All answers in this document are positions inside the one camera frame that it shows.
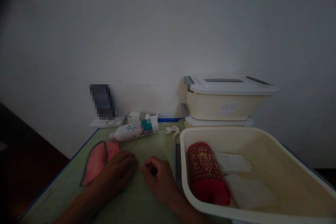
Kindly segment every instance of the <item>hand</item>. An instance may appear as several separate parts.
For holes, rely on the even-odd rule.
[[[147,167],[150,165],[157,169],[155,176]],[[140,168],[150,191],[159,202],[171,207],[181,198],[168,161],[152,156]]]
[[[138,160],[134,153],[121,151],[104,167],[89,187],[58,216],[53,224],[82,223],[118,192],[126,189]]]
[[[134,153],[120,151],[104,167],[103,171],[87,188],[88,194],[105,204],[118,192],[125,190],[128,180],[138,164]]]

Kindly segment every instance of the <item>white cloth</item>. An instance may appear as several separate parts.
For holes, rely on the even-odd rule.
[[[276,197],[261,180],[243,179],[236,174],[224,177],[231,197],[241,209],[264,207],[276,202]]]
[[[222,173],[251,172],[251,163],[242,155],[215,152],[215,157]]]

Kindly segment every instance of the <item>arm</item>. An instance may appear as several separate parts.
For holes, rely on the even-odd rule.
[[[126,189],[127,181],[135,170],[134,165],[128,169],[131,164],[138,164],[133,153],[121,151],[116,154],[91,185],[53,223],[82,223],[98,212],[118,192]]]
[[[155,176],[148,169],[149,165],[157,169]],[[159,202],[167,205],[182,223],[210,223],[210,220],[193,208],[184,195],[179,192],[167,161],[162,161],[154,156],[150,157],[141,166],[141,172],[153,196]]]

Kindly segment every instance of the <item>white plastic basin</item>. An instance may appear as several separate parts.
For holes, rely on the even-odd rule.
[[[267,132],[243,126],[188,128],[180,142],[183,190],[197,210],[256,223],[336,223],[336,192]],[[188,184],[186,157],[189,146],[197,142],[216,152],[246,156],[279,203],[243,210],[196,199]]]

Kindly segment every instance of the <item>phone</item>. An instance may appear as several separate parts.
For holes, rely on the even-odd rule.
[[[110,85],[91,84],[90,93],[99,118],[102,120],[113,120],[115,117],[114,97],[113,93],[111,93]]]

